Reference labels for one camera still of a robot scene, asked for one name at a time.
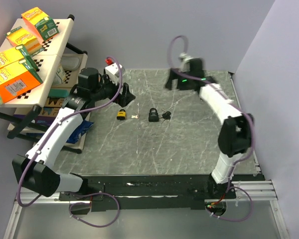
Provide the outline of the yellow padlock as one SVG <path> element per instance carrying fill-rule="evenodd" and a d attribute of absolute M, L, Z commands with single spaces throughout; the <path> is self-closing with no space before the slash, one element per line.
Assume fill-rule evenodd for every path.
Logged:
<path fill-rule="evenodd" d="M 120 109 L 117 113 L 117 120 L 125 120 L 127 118 L 127 112 L 124 109 Z"/>

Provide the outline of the black Kaijing padlock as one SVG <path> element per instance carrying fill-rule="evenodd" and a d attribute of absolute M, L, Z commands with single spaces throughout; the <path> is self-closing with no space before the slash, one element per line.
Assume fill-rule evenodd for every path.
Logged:
<path fill-rule="evenodd" d="M 151 108 L 149 110 L 149 122 L 158 122 L 159 121 L 159 115 L 156 108 Z"/>

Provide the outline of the black padlock keys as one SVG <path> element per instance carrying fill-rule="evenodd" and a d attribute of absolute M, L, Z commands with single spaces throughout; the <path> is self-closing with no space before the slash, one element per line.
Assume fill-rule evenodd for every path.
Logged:
<path fill-rule="evenodd" d="M 163 119 L 163 122 L 170 121 L 171 120 L 171 112 L 165 111 L 162 113 L 161 118 Z"/>

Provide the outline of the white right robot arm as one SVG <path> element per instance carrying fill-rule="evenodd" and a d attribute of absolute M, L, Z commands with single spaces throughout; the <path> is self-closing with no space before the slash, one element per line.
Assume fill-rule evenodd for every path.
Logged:
<path fill-rule="evenodd" d="M 172 60 L 168 58 L 171 72 L 183 80 L 194 81 L 199 89 L 200 99 L 210 106 L 221 124 L 218 136 L 220 154 L 211 173 L 214 182 L 207 187 L 208 194 L 212 198 L 220 198 L 230 190 L 236 165 L 253 154 L 255 146 L 253 117 L 236 107 L 213 77 L 200 75 L 202 72 L 200 58 L 182 53 L 179 59 L 180 67 L 174 68 Z"/>

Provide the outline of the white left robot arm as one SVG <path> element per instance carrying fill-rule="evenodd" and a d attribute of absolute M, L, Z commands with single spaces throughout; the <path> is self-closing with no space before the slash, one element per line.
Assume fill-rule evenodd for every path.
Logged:
<path fill-rule="evenodd" d="M 69 95 L 63 101 L 57 117 L 25 156 L 17 155 L 12 166 L 19 187 L 49 197 L 56 192 L 70 192 L 77 200 L 88 196 L 88 180 L 76 174 L 58 174 L 52 167 L 56 157 L 71 134 L 84 121 L 95 102 L 109 99 L 121 107 L 127 106 L 135 96 L 123 83 L 124 68 L 111 64 L 101 75 L 95 68 L 84 68 Z"/>

